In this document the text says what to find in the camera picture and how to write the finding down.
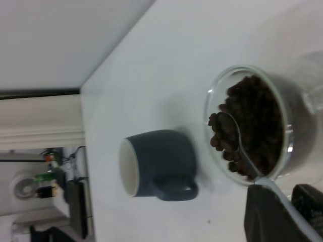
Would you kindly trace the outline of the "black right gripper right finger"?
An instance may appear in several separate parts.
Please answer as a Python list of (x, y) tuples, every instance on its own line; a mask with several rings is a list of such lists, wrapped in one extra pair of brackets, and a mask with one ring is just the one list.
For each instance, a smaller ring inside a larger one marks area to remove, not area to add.
[(292, 204), (316, 232), (322, 232), (322, 192), (308, 184), (298, 184)]

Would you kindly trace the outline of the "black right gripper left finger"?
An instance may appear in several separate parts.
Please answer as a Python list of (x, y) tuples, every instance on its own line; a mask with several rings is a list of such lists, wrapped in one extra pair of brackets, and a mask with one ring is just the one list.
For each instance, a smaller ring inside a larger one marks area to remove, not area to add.
[(244, 231), (247, 241), (311, 241), (277, 195), (259, 185), (247, 191)]

